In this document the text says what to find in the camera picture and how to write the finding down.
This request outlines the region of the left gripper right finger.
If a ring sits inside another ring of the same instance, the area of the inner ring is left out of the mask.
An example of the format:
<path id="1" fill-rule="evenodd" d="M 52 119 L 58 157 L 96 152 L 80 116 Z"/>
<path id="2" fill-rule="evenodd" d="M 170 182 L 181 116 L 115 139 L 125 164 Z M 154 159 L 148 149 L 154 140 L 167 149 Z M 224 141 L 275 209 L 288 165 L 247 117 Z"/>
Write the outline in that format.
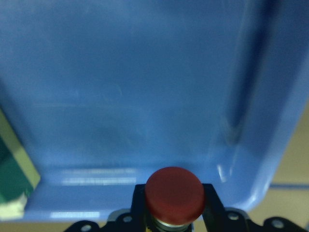
<path id="1" fill-rule="evenodd" d="M 202 213 L 208 232 L 225 231 L 225 208 L 212 184 L 202 184 L 205 194 L 205 207 Z"/>

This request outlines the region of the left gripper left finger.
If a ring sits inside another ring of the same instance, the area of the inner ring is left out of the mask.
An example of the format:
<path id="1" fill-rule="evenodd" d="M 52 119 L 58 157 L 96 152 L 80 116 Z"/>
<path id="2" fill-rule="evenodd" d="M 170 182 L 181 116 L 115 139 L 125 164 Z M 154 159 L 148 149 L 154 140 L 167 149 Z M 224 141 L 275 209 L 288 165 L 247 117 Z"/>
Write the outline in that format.
<path id="1" fill-rule="evenodd" d="M 145 184 L 138 184 L 134 188 L 131 204 L 131 215 L 136 232 L 145 231 L 145 207 Z"/>

